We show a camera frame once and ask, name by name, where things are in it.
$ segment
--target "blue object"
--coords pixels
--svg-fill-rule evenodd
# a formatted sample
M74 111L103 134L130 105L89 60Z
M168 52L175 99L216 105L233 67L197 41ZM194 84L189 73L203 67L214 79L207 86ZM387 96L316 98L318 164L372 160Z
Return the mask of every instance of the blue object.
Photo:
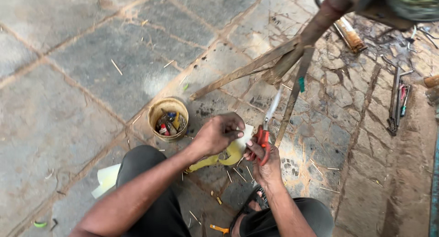
M305 91L305 79L303 77L299 78L299 86L300 86L300 92Z
M438 237L439 223L439 129L436 139L435 160L433 163L433 179L431 180L430 237Z

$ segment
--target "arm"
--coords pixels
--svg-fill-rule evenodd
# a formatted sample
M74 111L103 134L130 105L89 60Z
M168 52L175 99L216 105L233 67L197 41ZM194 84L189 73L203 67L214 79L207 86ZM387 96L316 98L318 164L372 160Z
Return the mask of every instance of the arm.
M265 154L264 149L255 142L249 141L247 148L244 153L247 160L250 160L251 151L259 154L259 157ZM270 158L264 166L253 162L253 175L264 188L281 236L316 237L282 183L281 158L276 146L271 145Z
M244 133L236 131L237 126L241 130L245 128L243 120L236 113L213 117L184 150L145 171L97 202L76 225L70 237L122 235L137 222L184 169L204 156L219 153L230 142L242 137Z

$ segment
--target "green tape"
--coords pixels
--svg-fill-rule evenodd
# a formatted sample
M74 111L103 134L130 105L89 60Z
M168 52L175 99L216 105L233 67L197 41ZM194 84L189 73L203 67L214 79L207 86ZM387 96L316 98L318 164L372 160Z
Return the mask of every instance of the green tape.
M33 222L33 225L37 228L44 228L45 226L47 226L47 222L43 222L43 223Z
M300 92L305 92L305 79L303 77L299 78Z

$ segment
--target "foot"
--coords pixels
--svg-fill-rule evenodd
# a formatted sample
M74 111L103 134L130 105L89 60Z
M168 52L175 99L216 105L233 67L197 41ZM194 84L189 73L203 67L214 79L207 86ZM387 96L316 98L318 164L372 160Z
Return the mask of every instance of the foot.
M262 197L262 193L260 191L257 192L257 194ZM259 206L259 204L252 200L249 202L249 208L254 210L254 211L261 211L261 207ZM241 237L239 235L239 226L241 225L242 219L246 216L246 214L242 214L238 217L238 219L236 219L236 223L235 226L232 229L232 233L230 234L231 237Z

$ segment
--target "knee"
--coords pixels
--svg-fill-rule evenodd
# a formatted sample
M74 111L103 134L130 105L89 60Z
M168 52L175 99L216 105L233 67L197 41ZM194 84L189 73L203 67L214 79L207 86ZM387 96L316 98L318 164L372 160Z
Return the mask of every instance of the knee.
M122 164L129 167L151 168L166 159L162 152L150 145L140 145L128 151Z
M299 198L296 204L318 237L332 235L334 219L327 206L315 198Z

